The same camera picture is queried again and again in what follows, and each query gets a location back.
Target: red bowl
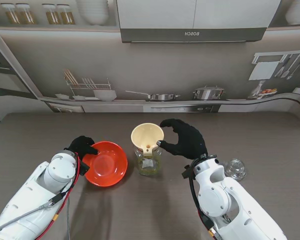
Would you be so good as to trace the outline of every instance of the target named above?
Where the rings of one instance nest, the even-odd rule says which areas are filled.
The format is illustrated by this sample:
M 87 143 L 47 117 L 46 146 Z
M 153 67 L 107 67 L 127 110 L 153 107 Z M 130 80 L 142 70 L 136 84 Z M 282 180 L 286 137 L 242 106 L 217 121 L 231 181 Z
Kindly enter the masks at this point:
M 92 145 L 98 155 L 86 154 L 83 162 L 90 169 L 86 179 L 99 187 L 109 187 L 118 183 L 126 174 L 128 160 L 124 150 L 110 141 L 100 141 Z

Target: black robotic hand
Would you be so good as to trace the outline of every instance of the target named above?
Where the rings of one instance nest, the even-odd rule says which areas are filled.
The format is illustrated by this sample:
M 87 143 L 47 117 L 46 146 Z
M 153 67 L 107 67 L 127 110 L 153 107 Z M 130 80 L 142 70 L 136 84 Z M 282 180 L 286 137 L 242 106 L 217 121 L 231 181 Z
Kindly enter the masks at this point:
M 79 136 L 72 141 L 71 145 L 68 148 L 65 148 L 73 153 L 78 153 L 80 160 L 84 158 L 86 154 L 98 154 L 98 150 L 93 148 L 95 142 L 90 137 Z
M 205 141 L 201 133 L 193 126 L 180 119 L 167 119 L 160 123 L 160 127 L 172 127 L 178 134 L 178 143 L 171 144 L 166 141 L 158 141 L 158 146 L 172 155 L 184 156 L 187 159 L 197 159 L 201 155 L 208 155 Z

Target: jar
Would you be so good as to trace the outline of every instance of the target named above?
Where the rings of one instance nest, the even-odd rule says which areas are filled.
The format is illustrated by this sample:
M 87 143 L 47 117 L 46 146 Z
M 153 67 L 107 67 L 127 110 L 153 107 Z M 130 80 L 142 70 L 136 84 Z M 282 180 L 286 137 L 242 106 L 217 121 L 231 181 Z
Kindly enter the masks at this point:
M 161 154 L 162 149 L 158 147 L 152 151 L 152 156 L 144 156 L 142 150 L 133 146 L 134 153 L 136 154 L 136 169 L 141 175 L 151 176 L 155 175 L 161 169 Z
M 16 6 L 12 3 L 1 3 L 5 11 L 5 15 L 11 24 L 21 24 L 19 13 L 16 11 Z
M 57 7 L 54 4 L 42 4 L 45 9 L 45 15 L 48 19 L 50 25 L 59 25 L 61 24 L 59 14 L 57 12 Z
M 29 4 L 17 3 L 16 7 L 19 9 L 22 24 L 37 24 Z
M 67 4 L 57 4 L 63 24 L 75 25 L 75 18 L 72 14 L 71 7 Z

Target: stainless steel pot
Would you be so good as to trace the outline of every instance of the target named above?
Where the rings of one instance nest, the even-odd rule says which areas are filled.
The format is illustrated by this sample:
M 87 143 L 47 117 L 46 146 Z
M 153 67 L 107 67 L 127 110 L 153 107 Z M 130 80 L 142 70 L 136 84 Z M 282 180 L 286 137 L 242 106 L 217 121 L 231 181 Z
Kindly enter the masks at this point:
M 148 94 L 143 92 L 136 92 L 136 91 L 126 91 L 128 93 L 133 94 L 143 94 L 147 95 L 149 101 L 156 101 L 156 102 L 167 102 L 167 101 L 175 101 L 180 95 L 175 94 Z
M 220 99 L 224 89 L 217 86 L 197 88 L 193 95 L 193 100 L 214 100 Z

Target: countertop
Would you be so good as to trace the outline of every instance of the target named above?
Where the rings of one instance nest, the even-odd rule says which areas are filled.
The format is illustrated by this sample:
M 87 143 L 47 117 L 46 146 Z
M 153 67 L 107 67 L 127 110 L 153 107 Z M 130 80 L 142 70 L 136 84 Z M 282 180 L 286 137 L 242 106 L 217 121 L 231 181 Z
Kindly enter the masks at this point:
M 0 213 L 33 170 L 71 141 L 85 135 L 119 144 L 128 171 L 117 185 L 100 188 L 80 177 L 70 195 L 73 240 L 211 240 L 196 212 L 189 182 L 190 163 L 162 154 L 156 177 L 138 174 L 131 131 L 141 123 L 180 118 L 204 136 L 221 162 L 242 160 L 241 182 L 285 232 L 300 240 L 300 121 L 289 113 L 13 113 L 0 124 Z M 165 128 L 165 140 L 177 135 Z M 42 238 L 66 240 L 66 208 Z

